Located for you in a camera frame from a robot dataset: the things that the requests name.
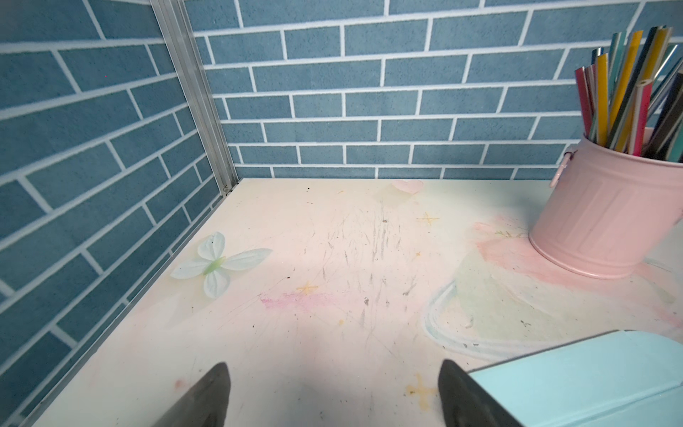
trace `white table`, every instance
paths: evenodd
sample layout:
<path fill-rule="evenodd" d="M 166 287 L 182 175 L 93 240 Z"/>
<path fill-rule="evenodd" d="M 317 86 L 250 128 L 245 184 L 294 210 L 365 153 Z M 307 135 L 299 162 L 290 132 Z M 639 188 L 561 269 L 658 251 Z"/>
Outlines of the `white table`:
<path fill-rule="evenodd" d="M 480 368 L 612 329 L 683 342 L 683 227 L 637 274 L 589 279 L 528 243 L 549 195 L 532 181 L 410 194 L 390 180 L 244 180 L 36 426 L 150 426 L 220 361 L 226 426 L 442 426 L 444 358 Z M 201 277 L 170 272 L 216 231 L 224 256 L 273 252 L 211 300 Z"/>

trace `brick wall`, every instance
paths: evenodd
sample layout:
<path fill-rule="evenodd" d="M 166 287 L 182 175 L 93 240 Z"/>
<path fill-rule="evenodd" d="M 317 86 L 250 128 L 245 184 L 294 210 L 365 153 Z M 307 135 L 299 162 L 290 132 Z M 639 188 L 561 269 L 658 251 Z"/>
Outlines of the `brick wall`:
<path fill-rule="evenodd" d="M 19 424 L 219 192 L 148 5 L 0 7 L 0 426 Z"/>
<path fill-rule="evenodd" d="M 549 179 L 592 49 L 654 25 L 683 41 L 680 0 L 186 7 L 240 177 Z"/>

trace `pencil holder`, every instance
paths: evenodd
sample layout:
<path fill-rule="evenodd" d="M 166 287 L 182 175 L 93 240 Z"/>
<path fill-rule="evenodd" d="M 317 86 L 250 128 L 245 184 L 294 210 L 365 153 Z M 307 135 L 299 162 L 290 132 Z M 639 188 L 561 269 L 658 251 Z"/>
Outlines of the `pencil holder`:
<path fill-rule="evenodd" d="M 683 163 L 622 154 L 585 137 L 565 153 L 550 186 L 529 240 L 548 260 L 588 277 L 628 276 L 683 218 Z"/>

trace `yellow cross mark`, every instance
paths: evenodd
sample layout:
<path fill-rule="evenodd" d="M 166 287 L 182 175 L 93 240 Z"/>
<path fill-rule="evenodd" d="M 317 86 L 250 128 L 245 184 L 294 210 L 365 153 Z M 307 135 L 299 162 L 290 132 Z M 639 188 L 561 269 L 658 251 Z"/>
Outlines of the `yellow cross mark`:
<path fill-rule="evenodd" d="M 425 212 L 424 218 L 418 218 L 418 220 L 420 220 L 420 221 L 427 221 L 429 223 L 429 225 L 432 225 L 432 222 L 436 221 L 437 219 L 439 219 L 439 218 L 430 217 L 427 212 Z"/>
<path fill-rule="evenodd" d="M 413 395 L 417 394 L 420 396 L 419 405 L 422 411 L 427 411 L 429 409 L 429 402 L 427 401 L 428 396 L 436 396 L 436 389 L 431 389 L 424 387 L 422 385 L 422 375 L 415 374 L 417 377 L 417 387 L 409 385 L 406 387 L 406 393 Z"/>
<path fill-rule="evenodd" d="M 301 293 L 303 293 L 304 295 L 310 295 L 313 292 L 315 292 L 315 289 L 318 289 L 318 287 L 317 286 L 311 286 L 311 282 L 307 281 L 306 286 L 304 286 L 303 288 L 297 288 L 296 290 L 300 290 Z"/>

